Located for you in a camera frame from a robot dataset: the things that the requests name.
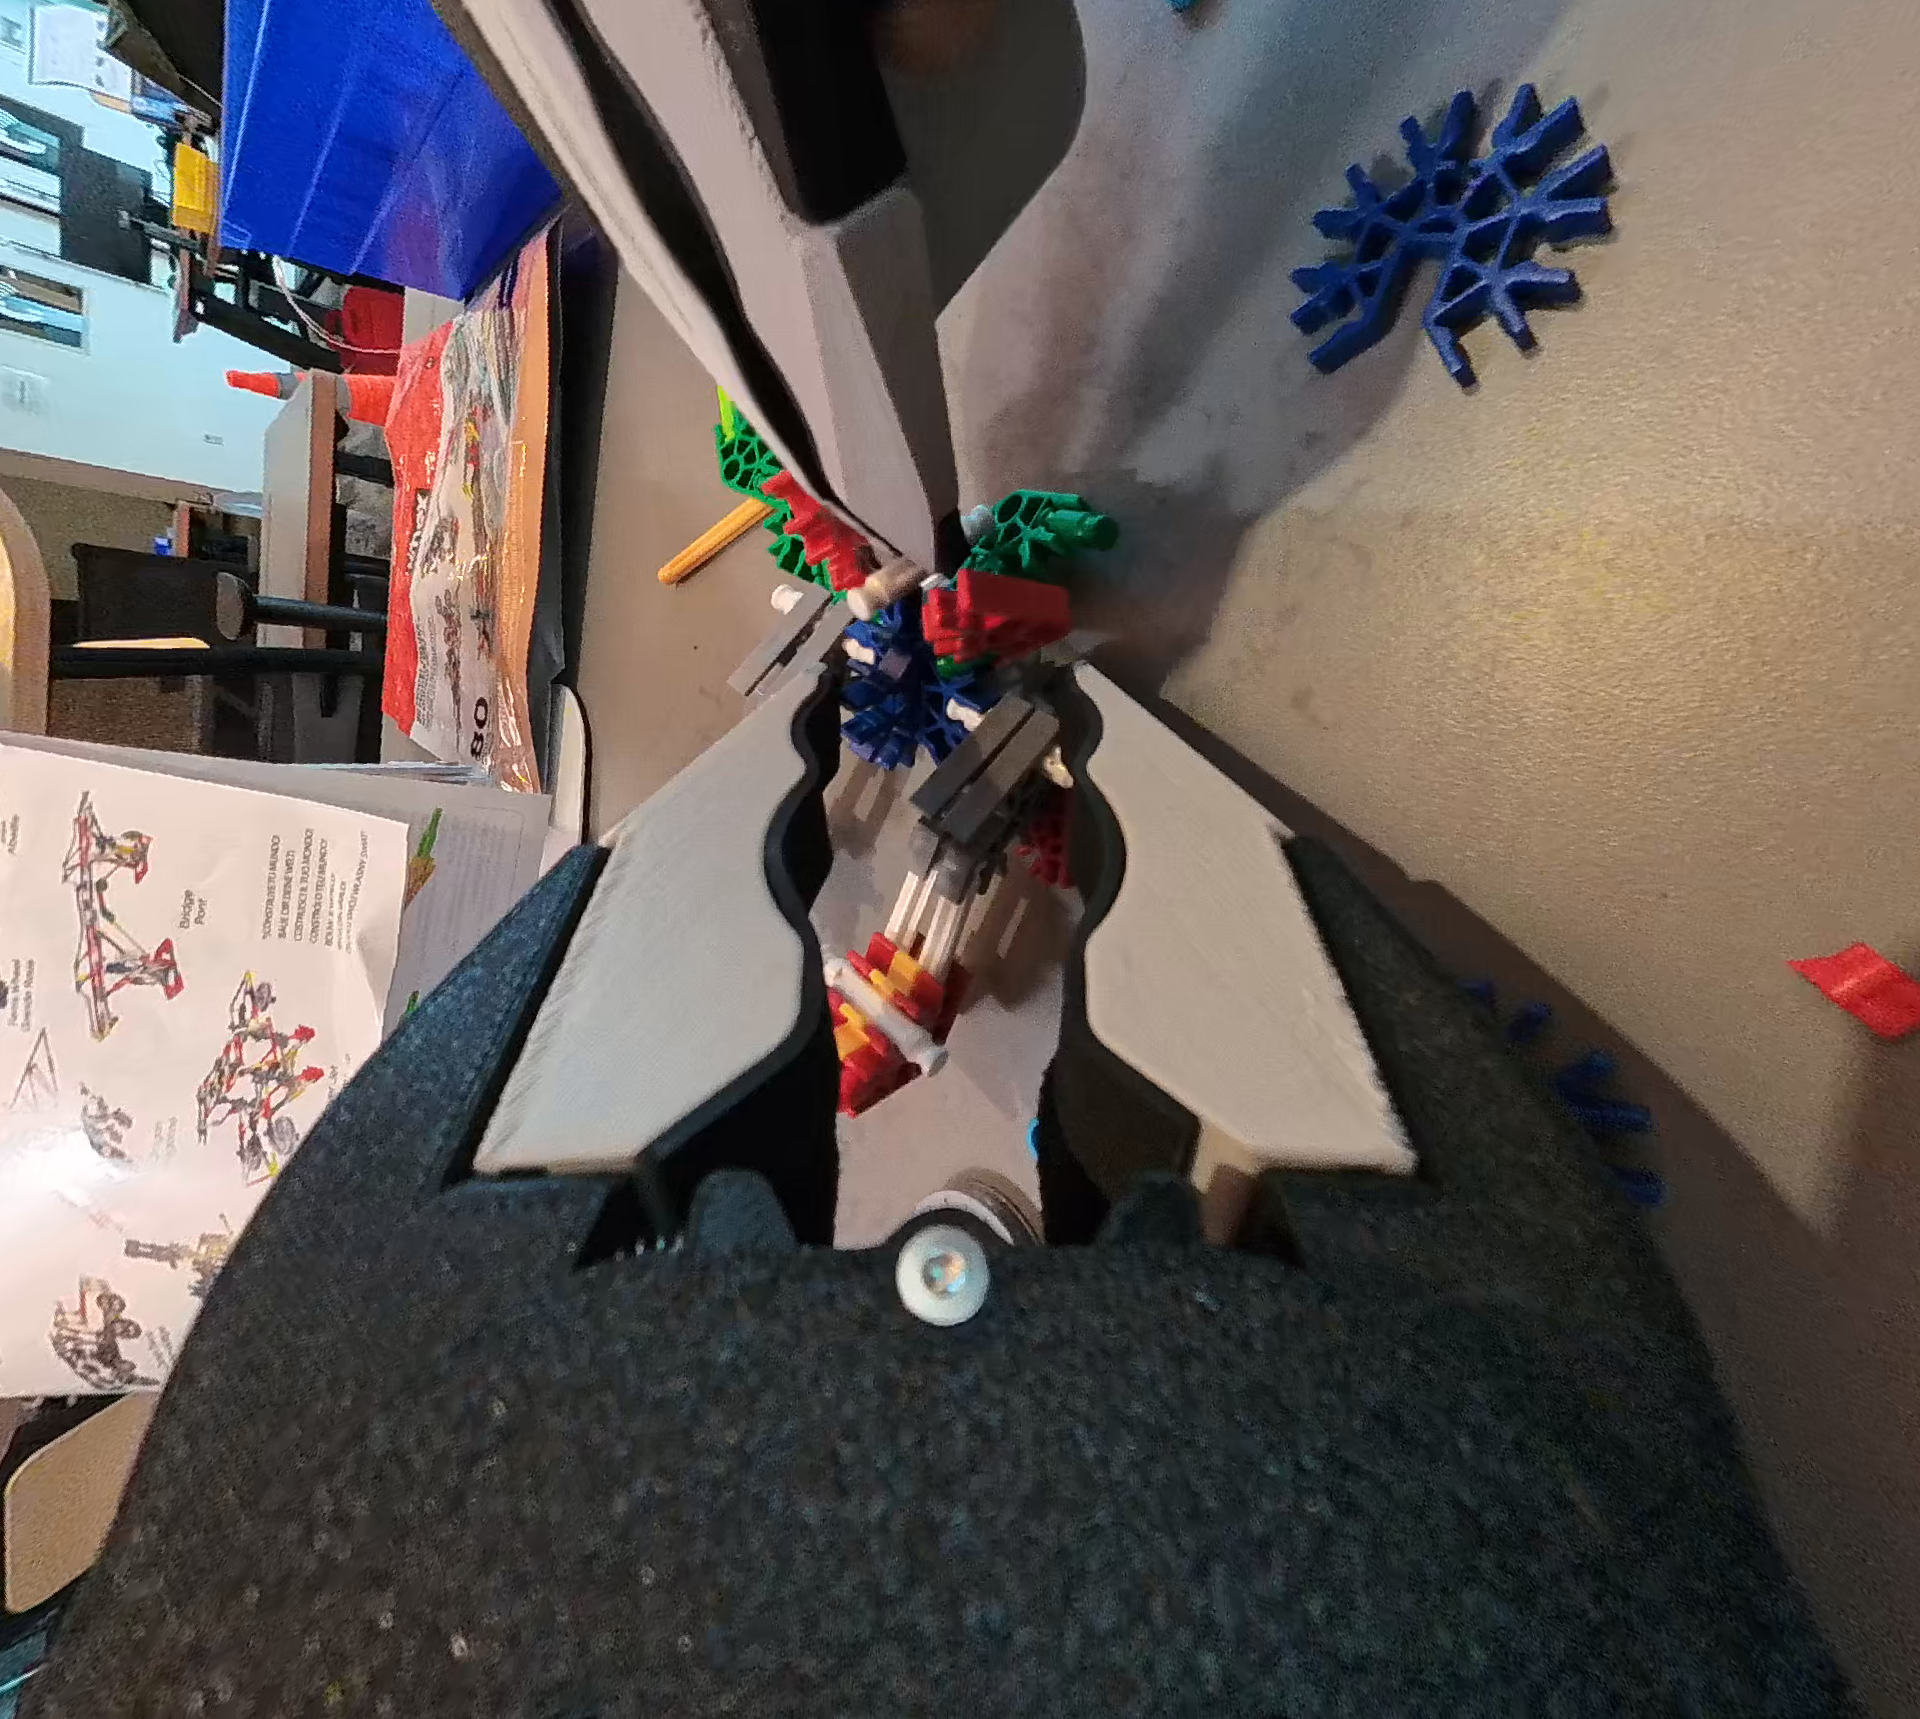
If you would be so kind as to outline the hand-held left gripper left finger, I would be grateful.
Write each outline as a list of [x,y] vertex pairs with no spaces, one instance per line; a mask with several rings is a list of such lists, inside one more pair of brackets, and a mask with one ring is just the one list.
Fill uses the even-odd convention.
[[677,1234],[718,1170],[759,1174],[804,1246],[835,1240],[840,1056],[812,920],[843,715],[794,669],[620,821],[475,1170],[627,1174]]

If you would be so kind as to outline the white instruction poster board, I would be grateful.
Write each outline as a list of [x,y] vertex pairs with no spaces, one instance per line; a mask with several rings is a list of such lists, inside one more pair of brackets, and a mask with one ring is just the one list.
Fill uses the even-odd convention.
[[265,595],[330,601],[339,375],[311,373],[262,435],[257,581]]

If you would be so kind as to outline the silver wheel hub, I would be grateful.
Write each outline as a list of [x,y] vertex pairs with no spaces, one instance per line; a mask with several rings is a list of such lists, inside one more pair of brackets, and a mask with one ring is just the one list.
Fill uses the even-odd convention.
[[1044,1214],[1036,1200],[994,1168],[969,1166],[948,1176],[916,1204],[916,1214],[991,1234],[1000,1246],[1047,1242]]

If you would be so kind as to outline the long yellow rod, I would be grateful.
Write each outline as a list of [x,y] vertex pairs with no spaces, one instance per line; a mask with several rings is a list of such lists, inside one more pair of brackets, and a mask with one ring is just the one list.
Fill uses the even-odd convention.
[[773,517],[773,505],[759,497],[744,497],[732,509],[707,527],[695,541],[674,553],[657,573],[662,585],[681,585],[711,565],[723,551],[763,529]]

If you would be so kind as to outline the toy instruction booklet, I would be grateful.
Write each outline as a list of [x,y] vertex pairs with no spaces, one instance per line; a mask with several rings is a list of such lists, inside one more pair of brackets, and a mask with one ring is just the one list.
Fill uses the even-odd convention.
[[553,859],[544,793],[4,735],[3,1392],[156,1388],[241,1230]]

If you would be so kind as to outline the small blue plastic bin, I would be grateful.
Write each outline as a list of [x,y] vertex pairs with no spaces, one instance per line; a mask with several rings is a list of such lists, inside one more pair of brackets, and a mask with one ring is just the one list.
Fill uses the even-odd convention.
[[468,299],[563,203],[429,0],[227,0],[227,247]]

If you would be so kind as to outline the red fan connector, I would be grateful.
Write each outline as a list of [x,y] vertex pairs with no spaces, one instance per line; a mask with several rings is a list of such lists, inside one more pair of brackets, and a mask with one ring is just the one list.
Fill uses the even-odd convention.
[[766,475],[754,497],[771,509],[763,521],[771,533],[769,551],[789,577],[843,593],[880,569],[867,535],[808,495],[793,473]]

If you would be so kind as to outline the small red clip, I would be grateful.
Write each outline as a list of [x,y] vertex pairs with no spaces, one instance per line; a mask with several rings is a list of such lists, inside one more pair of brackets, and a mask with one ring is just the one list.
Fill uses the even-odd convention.
[[1919,976],[1866,942],[1790,958],[1788,968],[1884,1040],[1919,1032]]

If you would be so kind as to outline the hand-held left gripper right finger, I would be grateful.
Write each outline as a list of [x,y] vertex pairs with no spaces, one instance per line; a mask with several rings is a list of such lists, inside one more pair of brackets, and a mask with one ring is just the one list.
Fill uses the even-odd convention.
[[1072,1174],[1105,1202],[1187,1178],[1216,1242],[1270,1174],[1415,1176],[1291,827],[1111,675],[1072,667],[1062,707],[1085,910],[1050,1124]]

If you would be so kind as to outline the white book stand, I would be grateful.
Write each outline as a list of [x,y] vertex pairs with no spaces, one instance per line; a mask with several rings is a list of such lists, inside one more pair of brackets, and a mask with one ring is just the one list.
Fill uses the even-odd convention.
[[577,689],[554,679],[547,691],[544,789],[549,825],[565,843],[588,837],[593,735]]

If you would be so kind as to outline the blue grey snowflake connector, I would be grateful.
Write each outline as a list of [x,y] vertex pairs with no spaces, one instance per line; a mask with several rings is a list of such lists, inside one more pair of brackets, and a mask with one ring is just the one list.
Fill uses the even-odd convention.
[[1536,994],[1514,994],[1491,976],[1456,984],[1468,1006],[1523,1064],[1543,1078],[1551,1096],[1597,1148],[1621,1194],[1641,1208],[1668,1202],[1668,1178],[1647,1158],[1654,1148],[1654,1112],[1621,1086],[1617,1052],[1563,1042],[1558,1006]]

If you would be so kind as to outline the light wooden desk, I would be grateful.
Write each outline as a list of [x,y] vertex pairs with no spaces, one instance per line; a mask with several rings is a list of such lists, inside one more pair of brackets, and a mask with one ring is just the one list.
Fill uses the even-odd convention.
[[3,491],[3,729],[47,733],[53,585],[36,535]]

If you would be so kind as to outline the red plastic object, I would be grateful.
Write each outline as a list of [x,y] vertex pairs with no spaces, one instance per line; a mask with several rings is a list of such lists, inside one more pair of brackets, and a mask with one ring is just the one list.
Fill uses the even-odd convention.
[[300,329],[340,359],[337,409],[348,421],[382,427],[390,415],[405,345],[405,293],[384,283],[323,283],[323,295],[285,297]]

